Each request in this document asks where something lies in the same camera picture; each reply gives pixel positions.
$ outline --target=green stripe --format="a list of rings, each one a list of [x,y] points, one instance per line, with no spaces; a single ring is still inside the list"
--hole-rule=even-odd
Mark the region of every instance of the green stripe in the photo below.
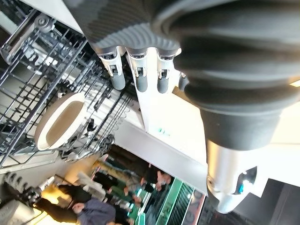
[[[168,220],[170,218],[172,209],[175,205],[175,201],[177,199],[177,196],[180,192],[180,188],[182,186],[182,181],[175,178],[171,189],[168,193],[168,196],[165,199],[164,205],[162,207],[162,210],[159,214],[159,217],[157,219],[156,225],[166,225],[168,223]]]

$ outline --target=white bowl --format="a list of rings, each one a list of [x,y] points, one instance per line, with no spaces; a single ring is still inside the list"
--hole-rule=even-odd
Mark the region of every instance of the white bowl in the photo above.
[[[84,100],[83,93],[69,93],[47,109],[34,134],[39,150],[55,149],[68,141],[84,120]]]

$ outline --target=wire rack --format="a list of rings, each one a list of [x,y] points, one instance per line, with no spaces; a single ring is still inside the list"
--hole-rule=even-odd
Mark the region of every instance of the wire rack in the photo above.
[[[35,28],[9,67],[0,71],[0,168],[25,164],[41,152],[33,140],[36,126],[51,104],[63,95],[84,92],[88,108],[77,132],[58,148],[63,157],[70,152],[80,158],[105,152],[107,143],[112,141],[107,136],[123,120],[132,100],[127,94],[132,86],[128,64],[124,63],[124,73],[128,73],[125,89],[114,90],[87,40],[53,22],[50,32]],[[20,161],[20,155],[26,157]]]

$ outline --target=dishwasher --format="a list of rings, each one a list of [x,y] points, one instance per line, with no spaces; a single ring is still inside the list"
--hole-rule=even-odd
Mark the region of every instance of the dishwasher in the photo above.
[[[105,154],[136,98],[125,55],[126,85],[116,90],[82,34],[16,0],[3,0],[1,11],[20,23],[1,47],[7,67],[0,71],[0,174],[49,164],[57,157],[74,162]],[[61,146],[39,149],[34,141],[39,122],[70,93],[84,95],[84,119]],[[30,224],[32,210],[4,195],[0,191],[0,224]]]

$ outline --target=dark jacket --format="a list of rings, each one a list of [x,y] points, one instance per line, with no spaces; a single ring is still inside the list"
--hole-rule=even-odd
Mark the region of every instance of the dark jacket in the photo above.
[[[106,225],[115,220],[116,210],[107,203],[92,198],[84,204],[84,209],[78,214],[80,225]]]

